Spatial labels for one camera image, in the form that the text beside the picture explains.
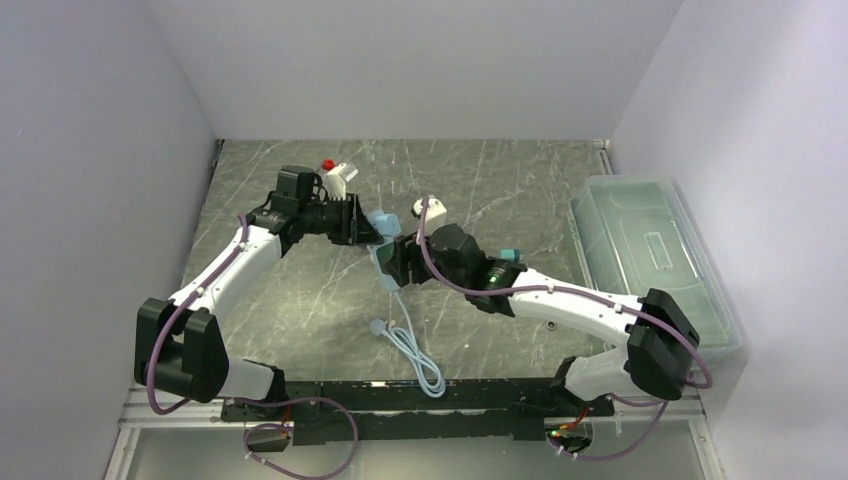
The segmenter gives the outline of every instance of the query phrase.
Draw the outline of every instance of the plastic bin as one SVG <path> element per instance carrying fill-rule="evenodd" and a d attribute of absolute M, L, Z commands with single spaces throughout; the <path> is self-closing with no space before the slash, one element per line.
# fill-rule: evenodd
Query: plastic bin
<path fill-rule="evenodd" d="M 742 345 L 724 294 L 666 178 L 590 177 L 571 199 L 575 227 L 594 287 L 671 294 L 701 335 L 710 366 Z"/>

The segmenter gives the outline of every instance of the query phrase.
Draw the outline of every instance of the light blue power cord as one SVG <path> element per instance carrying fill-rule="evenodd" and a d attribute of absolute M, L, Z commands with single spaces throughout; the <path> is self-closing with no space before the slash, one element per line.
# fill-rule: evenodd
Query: light blue power cord
<path fill-rule="evenodd" d="M 406 317 L 409 330 L 400 327 L 387 328 L 384 320 L 375 318 L 369 324 L 371 332 L 377 336 L 384 335 L 395 344 L 398 350 L 403 352 L 406 358 L 409 359 L 409 362 L 412 363 L 415 376 L 418 377 L 418 383 L 421 385 L 421 390 L 424 394 L 431 398 L 439 398 L 445 394 L 445 377 L 436 363 L 418 348 L 418 342 L 415 340 L 415 330 L 412 328 L 412 319 L 409 317 L 406 304 L 403 303 L 397 292 L 392 292 L 392 297 L 400 305 L 403 316 Z M 434 380 L 431 381 L 427 378 L 427 375 L 424 373 L 425 370 L 432 372 L 432 376 L 435 377 Z"/>

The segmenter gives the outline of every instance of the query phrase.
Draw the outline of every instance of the gray marble table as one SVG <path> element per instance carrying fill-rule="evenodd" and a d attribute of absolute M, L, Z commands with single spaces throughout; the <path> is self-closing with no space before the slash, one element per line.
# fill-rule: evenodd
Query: gray marble table
<path fill-rule="evenodd" d="M 359 168 L 349 188 L 363 210 L 398 213 L 405 233 L 415 227 L 412 203 L 433 194 L 448 207 L 448 222 L 473 233 L 488 253 L 518 248 L 528 265 L 582 283 L 566 215 L 586 178 L 602 173 L 592 148 L 524 140 L 227 141 L 184 282 L 232 239 L 236 214 L 264 200 L 281 166 L 317 167 L 332 158 Z M 419 344 L 447 378 L 550 376 L 564 357 L 599 348 L 582 332 L 479 312 L 434 281 L 410 285 L 402 296 Z M 404 323 L 367 252 L 306 237 L 251 286 L 222 332 L 230 354 L 277 365 L 292 380 L 415 378 L 402 354 L 371 334 L 374 317 Z"/>

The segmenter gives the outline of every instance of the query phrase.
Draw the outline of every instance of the gray wall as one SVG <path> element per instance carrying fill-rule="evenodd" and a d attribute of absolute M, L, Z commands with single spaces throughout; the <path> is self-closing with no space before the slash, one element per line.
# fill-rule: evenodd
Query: gray wall
<path fill-rule="evenodd" d="M 682 0 L 148 0 L 220 138 L 609 138 Z"/>
<path fill-rule="evenodd" d="M 141 0 L 2 13 L 0 477 L 101 478 L 213 136 Z"/>
<path fill-rule="evenodd" d="M 612 138 L 674 176 L 751 342 L 704 404 L 728 478 L 846 478 L 848 4 L 686 0 Z"/>

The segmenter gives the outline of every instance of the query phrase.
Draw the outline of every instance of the table surface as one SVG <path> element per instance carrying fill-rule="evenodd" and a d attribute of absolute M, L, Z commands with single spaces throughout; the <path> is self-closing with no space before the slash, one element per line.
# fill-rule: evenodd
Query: table surface
<path fill-rule="evenodd" d="M 232 239 L 236 214 L 261 203 L 283 165 L 354 162 L 349 189 L 367 213 L 408 213 L 426 194 L 448 222 L 489 254 L 518 248 L 529 266 L 583 283 L 567 222 L 568 200 L 601 174 L 592 142 L 511 140 L 226 141 L 186 266 L 191 281 Z M 419 345 L 447 378 L 551 376 L 563 358 L 598 352 L 589 335 L 538 319 L 478 311 L 434 281 L 402 292 Z M 405 326 L 363 248 L 307 236 L 250 287 L 222 325 L 231 355 L 276 365 L 291 380 L 413 379 L 406 358 L 368 329 L 380 317 Z"/>

